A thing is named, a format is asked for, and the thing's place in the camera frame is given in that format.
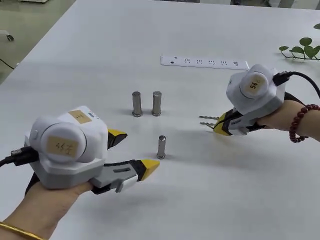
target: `electrical socket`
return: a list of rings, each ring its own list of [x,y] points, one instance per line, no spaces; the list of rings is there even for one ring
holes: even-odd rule
[[[161,56],[160,63],[165,66],[249,70],[249,65],[244,60],[214,57]]]

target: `label sticker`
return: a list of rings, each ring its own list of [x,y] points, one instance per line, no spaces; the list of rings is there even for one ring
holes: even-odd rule
[[[58,136],[49,136],[46,142],[46,151],[49,154],[57,154],[74,158],[77,154],[79,143],[74,140]]]
[[[88,117],[86,114],[84,114],[81,110],[74,110],[70,111],[69,114],[75,118],[80,124],[85,124],[92,122],[90,117]]]
[[[255,95],[260,90],[260,88],[264,85],[264,81],[261,81],[260,79],[254,79],[252,80],[246,87],[247,92]]]

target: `wrist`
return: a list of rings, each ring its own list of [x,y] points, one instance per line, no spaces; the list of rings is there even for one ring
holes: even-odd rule
[[[36,208],[37,206],[33,206],[30,202],[25,202],[25,200],[23,200],[16,210],[3,222],[28,233],[35,234],[41,238],[49,239],[60,219],[53,218],[52,215],[50,216],[41,213],[40,211],[35,210]],[[24,240],[25,238],[19,236],[17,239]]]
[[[0,237],[3,240],[26,240],[25,237],[4,228],[0,228]]]
[[[296,133],[300,136],[317,138],[319,135],[317,126],[319,126],[320,111],[310,110],[301,119],[300,124],[296,130]]]

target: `green plant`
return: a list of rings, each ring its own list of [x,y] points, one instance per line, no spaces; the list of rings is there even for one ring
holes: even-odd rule
[[[313,28],[320,30],[320,23],[316,24]],[[312,39],[310,37],[303,37],[300,39],[300,45],[302,46],[294,46],[289,50],[292,56],[287,56],[284,54],[284,51],[288,50],[288,46],[281,46],[279,50],[281,54],[286,59],[303,59],[303,60],[320,60],[320,57],[317,57],[317,54],[320,52],[320,45],[316,47],[310,46],[312,43]]]

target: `red beaded bracelet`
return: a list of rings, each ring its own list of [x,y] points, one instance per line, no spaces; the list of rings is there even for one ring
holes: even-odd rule
[[[293,122],[291,123],[291,127],[289,129],[289,137],[293,143],[300,143],[301,141],[304,141],[306,138],[308,138],[308,136],[296,137],[296,130],[300,124],[301,119],[310,110],[319,110],[320,111],[320,107],[315,104],[306,105],[303,108],[301,108],[301,110],[297,113],[296,117],[293,119]]]

